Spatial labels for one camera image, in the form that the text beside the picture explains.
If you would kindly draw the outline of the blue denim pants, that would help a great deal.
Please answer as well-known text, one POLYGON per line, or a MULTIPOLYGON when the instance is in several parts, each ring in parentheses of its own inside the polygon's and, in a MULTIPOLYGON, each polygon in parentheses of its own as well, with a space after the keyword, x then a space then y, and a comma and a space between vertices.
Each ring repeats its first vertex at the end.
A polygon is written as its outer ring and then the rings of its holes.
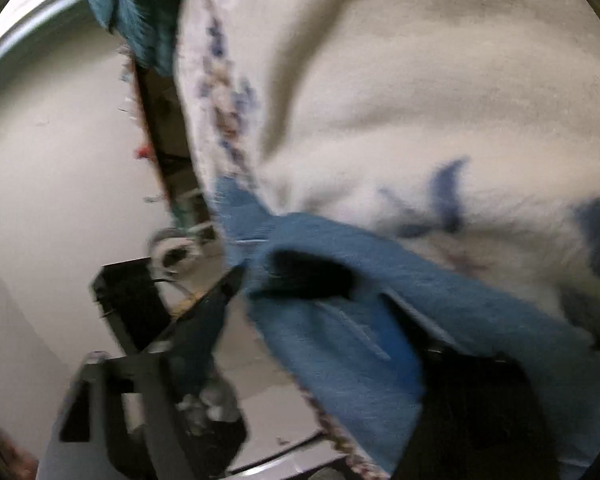
POLYGON ((454 348, 516 360, 552 428, 557 479, 600 479, 595 296, 560 283, 548 293, 558 307, 550 316, 385 237, 312 214, 270 214, 229 177, 215 182, 213 206, 230 261, 246 268, 249 315, 268 350, 381 471, 393 478, 422 410, 419 364, 387 294, 454 348))

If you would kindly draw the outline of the grey round floor object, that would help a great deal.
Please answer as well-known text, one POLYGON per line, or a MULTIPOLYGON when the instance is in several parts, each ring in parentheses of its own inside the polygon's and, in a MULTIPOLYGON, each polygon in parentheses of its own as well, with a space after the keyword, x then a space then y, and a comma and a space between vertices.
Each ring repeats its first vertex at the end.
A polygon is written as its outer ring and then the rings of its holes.
POLYGON ((147 251, 152 268, 168 278, 190 272, 204 255, 200 246, 178 228, 155 232, 148 240, 147 251))

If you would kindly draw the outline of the white floral fleece blanket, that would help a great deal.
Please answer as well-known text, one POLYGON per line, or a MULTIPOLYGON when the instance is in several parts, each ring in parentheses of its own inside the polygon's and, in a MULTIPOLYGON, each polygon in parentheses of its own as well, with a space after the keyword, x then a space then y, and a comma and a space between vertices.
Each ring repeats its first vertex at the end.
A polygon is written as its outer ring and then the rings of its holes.
POLYGON ((197 177, 397 240, 600 351, 591 0, 183 0, 197 177))

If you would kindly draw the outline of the teal velvet pillow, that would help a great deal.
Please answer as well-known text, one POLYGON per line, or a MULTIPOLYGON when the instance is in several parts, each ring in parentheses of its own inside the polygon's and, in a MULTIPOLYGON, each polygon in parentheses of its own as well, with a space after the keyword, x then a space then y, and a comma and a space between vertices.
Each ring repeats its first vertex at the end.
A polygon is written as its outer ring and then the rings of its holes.
POLYGON ((173 58, 182 0, 87 0, 108 32, 117 32, 137 62, 158 74, 173 74, 173 58))

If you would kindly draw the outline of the wooden bed frame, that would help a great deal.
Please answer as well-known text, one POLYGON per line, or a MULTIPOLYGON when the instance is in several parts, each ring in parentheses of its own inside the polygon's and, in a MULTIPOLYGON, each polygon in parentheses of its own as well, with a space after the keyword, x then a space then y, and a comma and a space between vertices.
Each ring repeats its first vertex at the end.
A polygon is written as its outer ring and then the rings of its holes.
POLYGON ((136 157, 154 165, 173 225, 200 244, 210 243, 216 239, 215 228, 190 156, 174 80, 140 66, 135 58, 128 67, 133 117, 145 135, 136 157))

